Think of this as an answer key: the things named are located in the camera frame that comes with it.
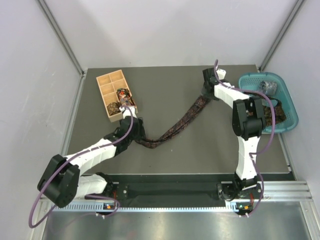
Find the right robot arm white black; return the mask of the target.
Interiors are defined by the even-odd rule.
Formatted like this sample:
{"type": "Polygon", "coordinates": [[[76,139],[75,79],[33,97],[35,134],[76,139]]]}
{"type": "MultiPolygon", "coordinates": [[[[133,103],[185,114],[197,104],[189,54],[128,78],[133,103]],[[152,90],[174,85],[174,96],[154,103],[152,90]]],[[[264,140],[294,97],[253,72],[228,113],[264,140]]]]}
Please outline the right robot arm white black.
{"type": "Polygon", "coordinates": [[[256,157],[253,153],[258,150],[266,121],[260,97],[235,90],[229,82],[220,79],[226,75],[225,70],[219,69],[218,76],[214,70],[212,67],[202,71],[204,83],[201,94],[213,100],[221,100],[232,109],[232,129],[238,140],[238,162],[232,186],[220,190],[220,196],[231,201],[245,198],[257,188],[256,157]]]}

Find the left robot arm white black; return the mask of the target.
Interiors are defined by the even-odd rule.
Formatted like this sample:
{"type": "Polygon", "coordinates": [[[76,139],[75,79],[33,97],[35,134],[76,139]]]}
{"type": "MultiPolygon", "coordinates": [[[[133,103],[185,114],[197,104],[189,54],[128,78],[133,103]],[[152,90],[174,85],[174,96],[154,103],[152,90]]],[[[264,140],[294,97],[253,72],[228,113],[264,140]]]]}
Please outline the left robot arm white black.
{"type": "Polygon", "coordinates": [[[129,145],[145,137],[141,117],[126,116],[115,131],[82,151],[67,156],[54,155],[49,161],[37,189],[57,207],[63,208],[75,198],[98,194],[109,198],[114,191],[108,177],[102,173],[84,176],[84,173],[101,162],[126,151],[129,145]]]}

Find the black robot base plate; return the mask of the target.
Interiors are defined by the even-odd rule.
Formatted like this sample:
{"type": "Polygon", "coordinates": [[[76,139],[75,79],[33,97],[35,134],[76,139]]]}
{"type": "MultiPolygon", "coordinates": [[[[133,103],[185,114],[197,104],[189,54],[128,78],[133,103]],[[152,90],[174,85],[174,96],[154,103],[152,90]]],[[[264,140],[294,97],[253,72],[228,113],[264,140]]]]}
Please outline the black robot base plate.
{"type": "MultiPolygon", "coordinates": [[[[231,187],[234,174],[110,174],[105,192],[122,208],[202,208],[223,207],[223,187],[231,187]]],[[[235,201],[258,200],[261,185],[235,201]]]]}

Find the dark purple patterned tie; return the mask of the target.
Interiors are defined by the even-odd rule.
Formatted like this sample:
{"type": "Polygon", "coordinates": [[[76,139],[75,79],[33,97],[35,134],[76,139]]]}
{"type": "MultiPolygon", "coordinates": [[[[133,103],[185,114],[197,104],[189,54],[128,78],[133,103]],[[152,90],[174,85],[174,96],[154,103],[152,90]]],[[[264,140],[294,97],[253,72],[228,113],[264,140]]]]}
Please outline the dark purple patterned tie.
{"type": "Polygon", "coordinates": [[[158,139],[150,139],[147,137],[143,137],[142,139],[135,140],[135,142],[148,149],[157,148],[158,146],[171,140],[180,132],[182,132],[188,125],[190,125],[195,120],[195,118],[210,102],[210,98],[200,95],[193,103],[193,105],[188,109],[188,111],[183,115],[183,117],[169,130],[167,130],[161,137],[159,137],[158,139]]]}

